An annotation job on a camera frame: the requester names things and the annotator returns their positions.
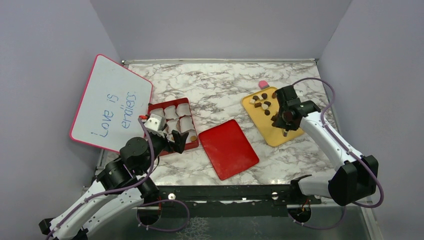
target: yellow cutting board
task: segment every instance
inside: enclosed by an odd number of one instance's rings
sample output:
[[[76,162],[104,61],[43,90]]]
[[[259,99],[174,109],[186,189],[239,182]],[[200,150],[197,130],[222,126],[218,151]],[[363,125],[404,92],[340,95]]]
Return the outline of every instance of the yellow cutting board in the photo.
[[[273,121],[271,121],[271,117],[274,116],[276,113],[278,113],[278,110],[279,110],[279,104],[278,104],[277,98],[272,97],[273,93],[276,90],[277,88],[273,86],[267,87],[258,92],[245,96],[241,100],[241,104],[243,105],[244,109],[246,109],[247,113],[249,114],[250,118],[253,120],[257,129],[259,129],[260,134],[265,139],[266,143],[272,147],[277,147],[304,133],[304,131],[299,128],[296,131],[288,131],[287,136],[284,137],[283,130],[281,128],[273,127],[271,125],[273,123]],[[267,99],[257,100],[255,101],[255,103],[263,103],[265,101],[270,102],[271,106],[269,106],[268,110],[270,111],[271,114],[268,116],[265,115],[265,110],[262,109],[262,107],[255,108],[253,104],[249,103],[249,101],[253,98],[253,96],[255,95],[259,96],[263,93],[266,93],[268,95]]]

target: white marble tabletop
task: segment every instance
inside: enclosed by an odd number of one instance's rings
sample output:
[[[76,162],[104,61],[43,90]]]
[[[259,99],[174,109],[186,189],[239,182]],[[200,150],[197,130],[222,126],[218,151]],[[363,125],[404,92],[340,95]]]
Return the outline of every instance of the white marble tabletop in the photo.
[[[161,157],[151,175],[156,185],[288,184],[307,174],[334,173],[329,159],[306,133],[278,147],[267,145],[241,104],[243,97],[260,90],[261,80],[281,88],[301,78],[319,78],[314,62],[130,64],[128,69],[153,83],[152,104],[188,98],[198,134],[235,119],[259,157],[255,166],[221,181],[200,145]],[[321,109],[328,103],[320,82],[303,81],[295,89],[302,91],[302,101],[312,100]],[[334,126],[332,113],[326,117]],[[108,160],[117,157],[106,154]]]

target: pink eraser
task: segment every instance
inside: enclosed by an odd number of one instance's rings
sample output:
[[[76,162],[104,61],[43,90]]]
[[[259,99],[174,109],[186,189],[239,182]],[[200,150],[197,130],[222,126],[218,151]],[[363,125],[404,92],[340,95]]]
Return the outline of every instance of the pink eraser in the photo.
[[[260,81],[259,82],[259,88],[262,90],[262,89],[266,89],[266,88],[269,88],[270,86],[268,85],[268,82],[267,81],[264,81],[264,80],[262,80],[262,81]]]

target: white wall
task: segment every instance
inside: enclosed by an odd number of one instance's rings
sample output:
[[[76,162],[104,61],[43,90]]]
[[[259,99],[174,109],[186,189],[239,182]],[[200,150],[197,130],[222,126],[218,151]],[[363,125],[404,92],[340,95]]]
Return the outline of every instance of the white wall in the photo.
[[[422,239],[424,1],[352,0],[318,69],[344,137],[379,160],[384,239]]]
[[[319,58],[351,0],[91,0],[122,59]]]
[[[0,5],[1,239],[41,240],[91,181],[99,150],[68,132],[96,54],[119,57],[88,1]]]

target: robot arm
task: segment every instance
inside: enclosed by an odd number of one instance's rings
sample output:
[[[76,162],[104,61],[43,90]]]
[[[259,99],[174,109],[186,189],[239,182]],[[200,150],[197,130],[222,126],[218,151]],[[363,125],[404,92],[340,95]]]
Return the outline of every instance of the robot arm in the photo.
[[[377,160],[372,155],[363,156],[353,148],[325,118],[322,122],[320,108],[310,100],[301,102],[293,85],[280,88],[275,93],[279,110],[273,126],[283,129],[283,135],[301,128],[318,144],[336,170],[334,176],[307,175],[293,180],[291,184],[299,193],[332,198],[340,206],[374,194],[376,182],[354,155],[360,156],[375,176],[378,172]],[[345,150],[329,131],[349,149]]]
[[[188,133],[181,135],[173,131],[174,142],[169,142],[163,133],[165,122],[163,117],[152,114],[145,124],[153,154],[144,138],[130,139],[119,151],[120,156],[105,166],[87,192],[68,210],[56,218],[46,218],[39,223],[41,232],[55,240],[87,239],[87,236],[123,211],[155,201],[159,189],[150,178],[136,188],[120,189],[135,185],[144,178],[141,176],[148,173],[152,164],[151,156],[156,158],[163,150],[178,153],[184,151]]]

